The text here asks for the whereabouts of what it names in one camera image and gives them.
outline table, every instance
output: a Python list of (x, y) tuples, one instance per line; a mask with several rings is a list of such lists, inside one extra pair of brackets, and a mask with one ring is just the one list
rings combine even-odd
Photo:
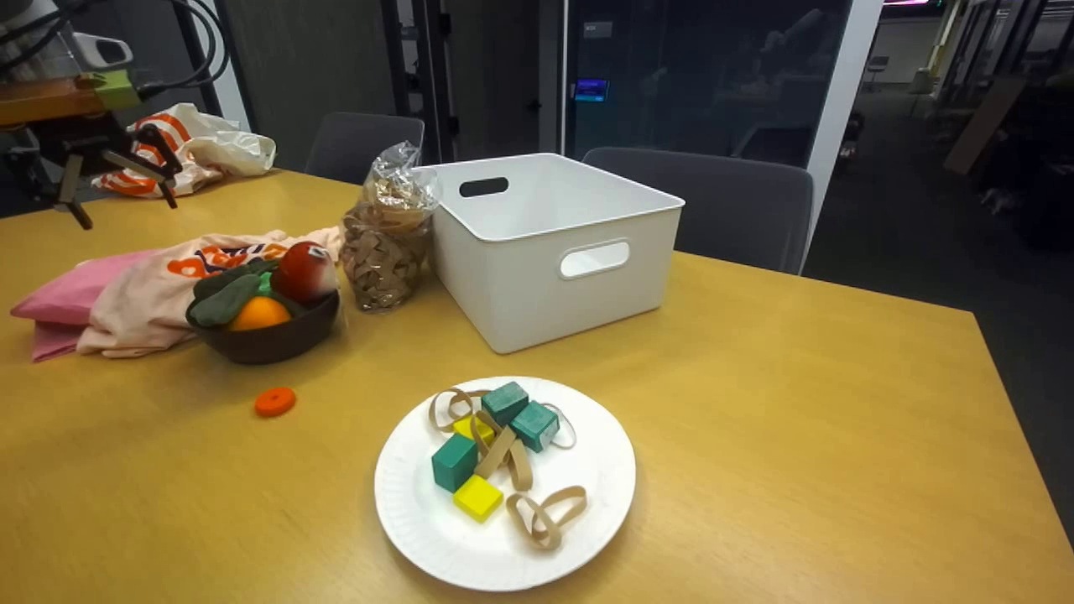
[[(355, 187), (278, 172), (0, 223), (5, 307), (69, 261), (204, 230), (310, 230)], [(31, 367), (0, 323), (0, 601), (472, 601), (411, 567), (373, 468), (471, 375), (570, 384), (624, 422), (638, 501), (585, 569), (520, 601), (1074, 601), (1074, 559), (972, 317), (675, 255), (657, 312), (492, 356), (440, 289), (283, 367), (200, 342)], [(251, 397), (291, 384), (295, 414)]]

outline black office chair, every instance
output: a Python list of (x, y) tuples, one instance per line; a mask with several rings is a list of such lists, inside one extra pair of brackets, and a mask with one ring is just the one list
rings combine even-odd
[(336, 181), (365, 181), (368, 164), (378, 150), (411, 141), (424, 148), (426, 120), (403, 114), (326, 114), (310, 153), (304, 172)]
[(593, 148), (586, 164), (686, 199), (675, 247), (803, 273), (813, 177), (792, 164), (655, 148)]

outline yellow toy block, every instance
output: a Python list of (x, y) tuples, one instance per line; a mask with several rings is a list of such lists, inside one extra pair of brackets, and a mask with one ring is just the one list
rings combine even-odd
[(491, 447), (497, 439), (497, 430), (491, 422), (482, 422), (479, 417), (461, 417), (451, 422), (451, 430), (458, 437), (479, 442), (479, 447)]
[(502, 501), (502, 493), (482, 481), (482, 477), (471, 477), (458, 493), (452, 493), (458, 507), (464, 507), (464, 512), (471, 512), (476, 524), (482, 524)]

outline bin handle hole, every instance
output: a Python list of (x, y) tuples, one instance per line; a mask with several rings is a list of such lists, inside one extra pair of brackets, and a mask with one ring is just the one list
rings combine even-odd
[(596, 247), (577, 247), (562, 257), (562, 275), (564, 280), (585, 280), (596, 273), (610, 273), (631, 261), (631, 246), (613, 243), (613, 246), (596, 246)]
[(501, 194), (501, 191), (508, 191), (508, 187), (511, 187), (508, 177), (479, 177), (479, 181), (464, 181), (464, 185), (461, 185), (461, 194), (464, 194), (464, 199), (479, 199), (479, 194)]

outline white plate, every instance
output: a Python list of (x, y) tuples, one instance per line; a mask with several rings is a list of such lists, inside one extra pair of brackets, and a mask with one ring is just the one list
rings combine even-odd
[[(497, 388), (511, 380), (533, 400), (553, 403), (577, 433), (570, 449), (552, 447), (532, 456), (532, 498), (545, 501), (574, 483), (586, 490), (586, 509), (566, 524), (557, 549), (532, 549), (502, 505), (486, 524), (476, 524), (434, 483), (430, 456), (447, 433), (430, 426), (430, 400), (394, 430), (373, 477), (375, 517), (397, 549), (419, 569), (471, 590), (527, 590), (585, 567), (609, 547), (636, 501), (636, 447), (596, 400), (533, 375), (491, 375), (461, 384), (461, 388)], [(508, 477), (497, 472), (492, 483), (502, 498), (511, 493)]]

